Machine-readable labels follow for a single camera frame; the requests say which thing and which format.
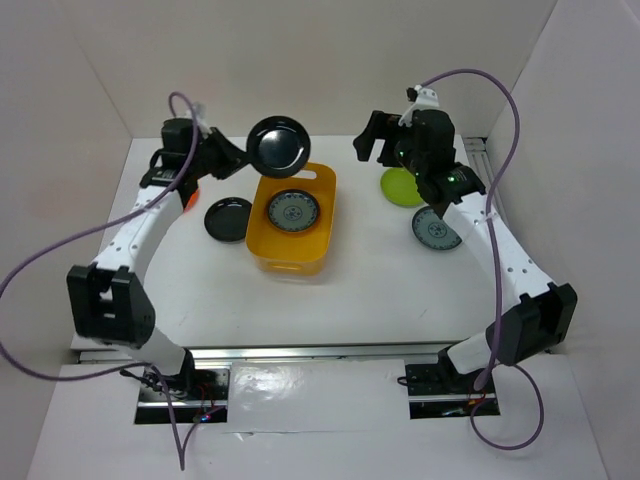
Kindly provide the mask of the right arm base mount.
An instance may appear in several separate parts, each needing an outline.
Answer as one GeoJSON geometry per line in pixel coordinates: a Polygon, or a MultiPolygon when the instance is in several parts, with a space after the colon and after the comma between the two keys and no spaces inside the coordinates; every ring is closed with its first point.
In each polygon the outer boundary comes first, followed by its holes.
{"type": "Polygon", "coordinates": [[[459,373],[444,349],[435,361],[406,364],[396,383],[406,390],[412,420],[463,418],[473,411],[478,416],[497,416],[500,407],[493,379],[481,390],[474,387],[481,372],[459,373]]]}

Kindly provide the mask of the black plate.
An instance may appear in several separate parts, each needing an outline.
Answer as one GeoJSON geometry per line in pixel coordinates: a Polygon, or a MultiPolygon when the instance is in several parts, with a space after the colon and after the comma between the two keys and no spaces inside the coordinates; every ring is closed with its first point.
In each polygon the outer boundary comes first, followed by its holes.
{"type": "Polygon", "coordinates": [[[212,204],[204,216],[204,228],[214,240],[241,242],[246,237],[252,204],[243,198],[227,197],[212,204]]]}
{"type": "Polygon", "coordinates": [[[311,140],[302,124],[287,116],[270,116],[249,132],[246,155],[261,175],[289,178],[302,170],[311,154],[311,140]]]}

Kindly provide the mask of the orange plate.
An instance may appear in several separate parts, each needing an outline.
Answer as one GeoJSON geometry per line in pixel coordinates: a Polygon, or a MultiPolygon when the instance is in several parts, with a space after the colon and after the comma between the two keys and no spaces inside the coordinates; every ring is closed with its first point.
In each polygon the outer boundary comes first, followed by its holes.
{"type": "Polygon", "coordinates": [[[188,202],[186,203],[185,207],[184,207],[184,212],[188,212],[190,210],[193,209],[193,207],[196,205],[197,201],[200,198],[200,190],[197,189],[189,198],[188,202]]]}

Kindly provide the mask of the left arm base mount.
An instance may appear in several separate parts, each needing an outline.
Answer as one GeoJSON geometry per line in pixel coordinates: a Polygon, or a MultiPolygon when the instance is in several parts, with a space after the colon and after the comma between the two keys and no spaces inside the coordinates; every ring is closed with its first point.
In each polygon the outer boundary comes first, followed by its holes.
{"type": "MultiPolygon", "coordinates": [[[[139,394],[134,423],[137,425],[169,424],[166,396],[157,376],[148,369],[135,374],[121,369],[122,377],[136,380],[139,394]]],[[[170,387],[169,393],[178,424],[226,423],[228,412],[230,370],[228,368],[195,371],[195,379],[188,390],[170,387]]]]}

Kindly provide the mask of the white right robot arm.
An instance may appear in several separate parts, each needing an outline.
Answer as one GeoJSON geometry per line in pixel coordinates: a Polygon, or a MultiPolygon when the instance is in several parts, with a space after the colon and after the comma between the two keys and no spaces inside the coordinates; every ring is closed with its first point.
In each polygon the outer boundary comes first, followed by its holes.
{"type": "Polygon", "coordinates": [[[401,167],[413,178],[422,200],[461,238],[495,282],[495,319],[484,332],[438,354],[436,379],[448,392],[460,391],[471,374],[500,363],[514,366],[561,344],[577,306],[577,293],[556,284],[540,269],[494,211],[489,190],[456,158],[455,128],[436,93],[408,89],[403,114],[375,110],[353,142],[359,161],[401,167]]]}

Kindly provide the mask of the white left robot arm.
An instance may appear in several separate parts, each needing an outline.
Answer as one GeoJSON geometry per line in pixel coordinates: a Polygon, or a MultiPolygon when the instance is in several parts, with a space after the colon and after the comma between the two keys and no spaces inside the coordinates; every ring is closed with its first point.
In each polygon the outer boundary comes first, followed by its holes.
{"type": "Polygon", "coordinates": [[[193,355],[157,327],[145,276],[199,180],[207,175],[226,179],[246,164],[242,151],[204,122],[200,104],[187,108],[185,115],[163,123],[162,146],[152,155],[134,206],[111,242],[89,265],[73,266],[66,277],[77,335],[146,363],[176,399],[196,390],[193,355]]]}

